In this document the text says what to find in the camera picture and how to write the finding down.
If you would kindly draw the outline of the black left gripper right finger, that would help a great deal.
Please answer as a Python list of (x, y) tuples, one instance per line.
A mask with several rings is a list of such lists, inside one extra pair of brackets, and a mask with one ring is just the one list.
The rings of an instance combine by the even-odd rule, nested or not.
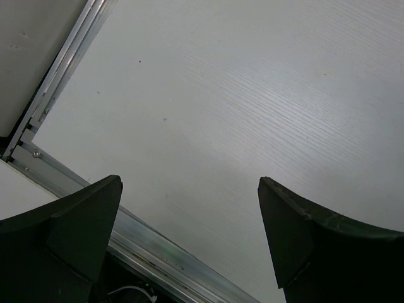
[(363, 223), (262, 177), (258, 198), (287, 302), (402, 302), (403, 233)]

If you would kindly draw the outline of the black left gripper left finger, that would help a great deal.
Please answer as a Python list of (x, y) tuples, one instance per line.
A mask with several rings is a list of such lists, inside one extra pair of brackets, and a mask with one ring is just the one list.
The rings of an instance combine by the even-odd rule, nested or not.
[(98, 281), (123, 184), (110, 175), (1, 220), (1, 302), (86, 302)]

